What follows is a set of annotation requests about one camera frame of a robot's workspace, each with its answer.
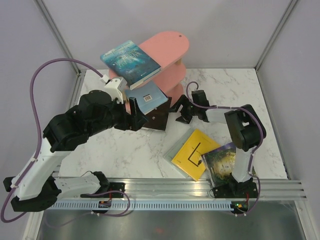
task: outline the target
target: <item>white marble surface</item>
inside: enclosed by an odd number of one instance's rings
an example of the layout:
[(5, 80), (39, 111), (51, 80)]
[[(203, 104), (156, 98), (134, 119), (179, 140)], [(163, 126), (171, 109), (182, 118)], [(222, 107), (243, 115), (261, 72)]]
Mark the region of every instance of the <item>white marble surface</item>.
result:
[[(188, 69), (182, 81), (184, 88), (197, 81), (205, 90), (211, 105), (242, 106), (251, 104), (266, 128), (267, 137), (254, 157), (254, 167), (262, 179), (286, 179), (287, 175), (272, 130), (271, 122), (254, 69)], [(99, 77), (88, 70), (81, 95), (91, 90), (103, 90)], [(219, 144), (231, 141), (226, 124), (205, 123), (194, 118), (189, 125), (176, 122), (178, 113), (170, 113), (165, 133), (139, 130), (109, 129), (92, 136), (78, 146), (60, 168), (60, 176), (77, 177), (84, 172), (102, 171), (107, 177), (119, 178), (182, 178), (182, 175), (163, 159), (164, 153), (188, 130), (198, 128)]]

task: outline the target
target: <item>yellow book cover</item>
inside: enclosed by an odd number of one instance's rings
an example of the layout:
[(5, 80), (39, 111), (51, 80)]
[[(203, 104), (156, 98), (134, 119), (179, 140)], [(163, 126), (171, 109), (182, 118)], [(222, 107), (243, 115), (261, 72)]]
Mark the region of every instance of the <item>yellow book cover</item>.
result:
[(172, 159), (172, 163), (198, 181), (206, 170), (201, 155), (206, 154), (220, 145), (199, 129), (194, 130), (182, 148)]

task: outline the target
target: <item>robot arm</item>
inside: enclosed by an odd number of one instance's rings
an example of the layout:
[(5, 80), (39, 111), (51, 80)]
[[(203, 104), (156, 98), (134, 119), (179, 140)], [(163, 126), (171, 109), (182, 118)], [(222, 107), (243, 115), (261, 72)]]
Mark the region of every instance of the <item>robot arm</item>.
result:
[[(57, 200), (106, 192), (109, 181), (102, 172), (88, 176), (67, 179), (53, 178), (51, 175), (62, 160), (89, 137), (110, 129), (139, 130), (148, 120), (140, 111), (135, 98), (129, 99), (130, 112), (127, 113), (122, 91), (127, 82), (122, 77), (106, 83), (105, 91), (93, 90), (80, 97), (79, 104), (63, 114), (56, 115), (43, 131), (40, 154), (14, 192), (11, 205), (16, 212), (39, 212), (52, 206)], [(21, 176), (26, 167), (16, 176), (7, 177), (3, 182), (7, 192)]]
[(182, 105), (181, 116), (176, 121), (189, 124), (193, 116), (197, 116), (207, 123), (227, 124), (231, 140), (236, 146), (234, 169), (228, 184), (213, 188), (215, 198), (245, 198), (246, 193), (249, 193), (250, 198), (256, 198), (258, 191), (251, 176), (253, 166), (251, 152), (260, 143), (261, 136), (257, 124), (247, 112), (256, 118), (262, 129), (263, 138), (266, 137), (266, 129), (255, 110), (249, 104), (242, 106), (242, 110), (214, 108), (216, 106), (209, 105), (203, 90), (193, 91), (192, 100), (196, 105), (204, 108), (194, 105), (185, 95), (182, 95), (170, 109), (171, 112), (177, 112)]

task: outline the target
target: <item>barcode label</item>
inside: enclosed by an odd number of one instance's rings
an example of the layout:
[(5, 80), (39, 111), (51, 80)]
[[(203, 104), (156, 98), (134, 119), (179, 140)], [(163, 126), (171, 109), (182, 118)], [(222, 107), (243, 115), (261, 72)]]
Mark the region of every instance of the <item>barcode label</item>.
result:
[(150, 94), (149, 94), (149, 95), (144, 96), (143, 99), (144, 99), (144, 101), (147, 103), (147, 102), (149, 102), (149, 101), (152, 100), (152, 97), (151, 97)]

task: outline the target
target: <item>blue book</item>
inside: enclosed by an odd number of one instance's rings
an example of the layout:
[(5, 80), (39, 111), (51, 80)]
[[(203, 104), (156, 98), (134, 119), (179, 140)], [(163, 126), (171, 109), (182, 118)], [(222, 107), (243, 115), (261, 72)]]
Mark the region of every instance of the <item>blue book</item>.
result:
[(125, 95), (127, 98), (136, 98), (138, 106), (144, 114), (151, 112), (156, 107), (168, 101), (168, 97), (153, 81), (133, 90), (126, 89)]
[(100, 56), (118, 76), (134, 89), (161, 70), (161, 66), (131, 40)]

